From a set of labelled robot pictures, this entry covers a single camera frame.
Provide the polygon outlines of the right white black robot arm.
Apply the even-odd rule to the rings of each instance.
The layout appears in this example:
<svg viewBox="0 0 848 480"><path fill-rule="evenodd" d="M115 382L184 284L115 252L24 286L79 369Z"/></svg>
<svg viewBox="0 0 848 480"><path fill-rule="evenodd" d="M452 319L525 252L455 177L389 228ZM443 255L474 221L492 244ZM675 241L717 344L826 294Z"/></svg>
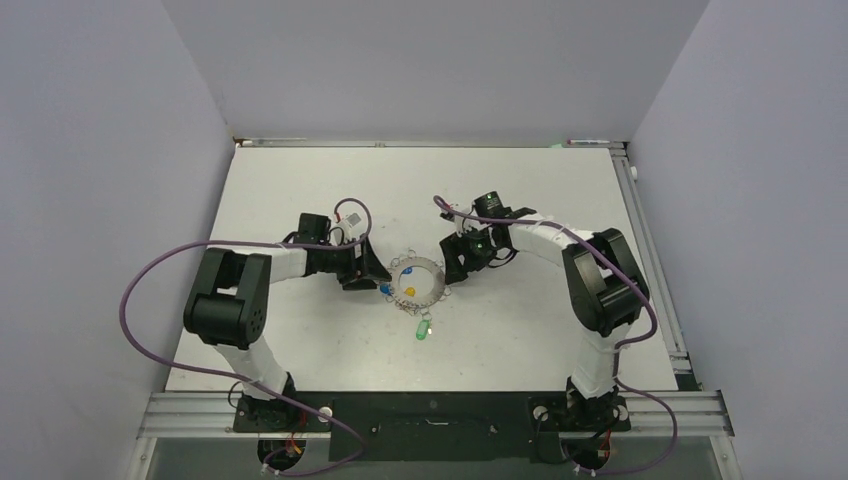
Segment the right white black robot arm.
<svg viewBox="0 0 848 480"><path fill-rule="evenodd" d="M624 427L619 355L632 325L650 308L650 292L624 237L615 228L572 230L529 207L503 205L497 192L482 195L467 212L434 198L455 231L440 242L445 281L455 284L491 267L500 251L528 253L563 269L574 315L582 328L577 365L563 399L539 420L561 432L605 432Z"/></svg>

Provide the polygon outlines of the red white marker pen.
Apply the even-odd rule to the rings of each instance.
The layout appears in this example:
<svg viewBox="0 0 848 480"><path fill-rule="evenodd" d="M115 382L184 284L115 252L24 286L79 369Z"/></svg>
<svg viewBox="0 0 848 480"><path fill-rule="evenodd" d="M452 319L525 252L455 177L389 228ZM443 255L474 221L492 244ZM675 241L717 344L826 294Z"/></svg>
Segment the red white marker pen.
<svg viewBox="0 0 848 480"><path fill-rule="evenodd" d="M569 139L566 141L566 144L569 146L579 146L579 147L606 147L609 146L612 142L609 140L601 140L601 139Z"/></svg>

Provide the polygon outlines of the aluminium front rail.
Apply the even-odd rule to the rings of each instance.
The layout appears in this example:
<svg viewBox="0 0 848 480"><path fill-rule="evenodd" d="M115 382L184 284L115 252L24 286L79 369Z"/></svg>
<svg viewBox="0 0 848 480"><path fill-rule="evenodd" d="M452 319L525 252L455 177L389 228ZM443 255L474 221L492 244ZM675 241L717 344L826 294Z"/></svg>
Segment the aluminium front rail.
<svg viewBox="0 0 848 480"><path fill-rule="evenodd" d="M681 437L732 437L734 430L719 391L658 392L671 407ZM671 420L659 403L625 392L633 436L663 437L671 433ZM137 437L142 438L250 438L277 439L281 432L243 431L235 426L238 414L225 392L165 392L150 396Z"/></svg>

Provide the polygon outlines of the green key tag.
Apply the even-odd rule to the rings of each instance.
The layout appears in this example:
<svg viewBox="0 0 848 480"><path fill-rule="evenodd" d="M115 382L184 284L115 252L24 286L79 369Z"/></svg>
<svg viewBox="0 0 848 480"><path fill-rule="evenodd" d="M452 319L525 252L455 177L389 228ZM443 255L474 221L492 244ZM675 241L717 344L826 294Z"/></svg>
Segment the green key tag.
<svg viewBox="0 0 848 480"><path fill-rule="evenodd" d="M422 319L416 328L415 337L419 341L423 341L428 338L428 336L432 333L431 321L428 319Z"/></svg>

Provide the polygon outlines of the aluminium back rail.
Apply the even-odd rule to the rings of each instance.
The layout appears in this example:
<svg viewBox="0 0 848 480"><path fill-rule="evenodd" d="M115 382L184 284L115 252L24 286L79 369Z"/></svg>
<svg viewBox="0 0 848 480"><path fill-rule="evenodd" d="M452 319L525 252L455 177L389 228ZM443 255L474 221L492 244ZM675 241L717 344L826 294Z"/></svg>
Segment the aluminium back rail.
<svg viewBox="0 0 848 480"><path fill-rule="evenodd" d="M606 147L569 146L544 140L315 140L307 138L234 138L242 148L607 148L623 150L625 141Z"/></svg>

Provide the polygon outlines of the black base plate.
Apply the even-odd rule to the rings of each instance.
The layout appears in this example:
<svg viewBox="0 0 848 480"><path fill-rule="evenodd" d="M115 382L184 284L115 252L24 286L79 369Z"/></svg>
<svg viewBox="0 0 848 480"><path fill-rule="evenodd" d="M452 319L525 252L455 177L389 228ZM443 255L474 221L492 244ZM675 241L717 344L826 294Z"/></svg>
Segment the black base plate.
<svg viewBox="0 0 848 480"><path fill-rule="evenodd" d="M297 400L241 396L232 429L257 434L258 453L282 448L279 466L325 441L331 462L471 462L527 459L532 463L609 457L609 436L631 429L619 395L595 402L554 392L307 392Z"/></svg>

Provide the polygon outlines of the round metal keyring disc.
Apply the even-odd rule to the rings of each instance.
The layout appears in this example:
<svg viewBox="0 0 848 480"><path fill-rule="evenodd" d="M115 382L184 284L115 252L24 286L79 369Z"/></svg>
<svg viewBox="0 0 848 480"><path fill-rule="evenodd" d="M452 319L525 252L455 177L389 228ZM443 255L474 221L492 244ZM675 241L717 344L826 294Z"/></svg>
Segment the round metal keyring disc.
<svg viewBox="0 0 848 480"><path fill-rule="evenodd" d="M401 276L402 270L407 267L413 267L412 274ZM383 284L390 286L391 295L382 294L383 299L410 316L430 320L431 308L447 300L452 293L445 284L443 262L418 255L412 249L391 259L387 270L392 279ZM404 293L407 287L416 289L414 297Z"/></svg>

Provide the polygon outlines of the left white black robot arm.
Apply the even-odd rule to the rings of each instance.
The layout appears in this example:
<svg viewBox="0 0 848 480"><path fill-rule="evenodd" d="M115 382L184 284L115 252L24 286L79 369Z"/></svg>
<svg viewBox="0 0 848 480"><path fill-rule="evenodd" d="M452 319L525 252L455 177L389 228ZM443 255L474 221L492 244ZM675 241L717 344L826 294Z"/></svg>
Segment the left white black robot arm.
<svg viewBox="0 0 848 480"><path fill-rule="evenodd" d="M212 346L238 375L239 413L271 431L303 421L296 387L264 338L274 283L332 274L345 291L374 290L391 276L356 214L331 219L303 213L288 235L293 247L236 251L207 249L183 314L184 328Z"/></svg>

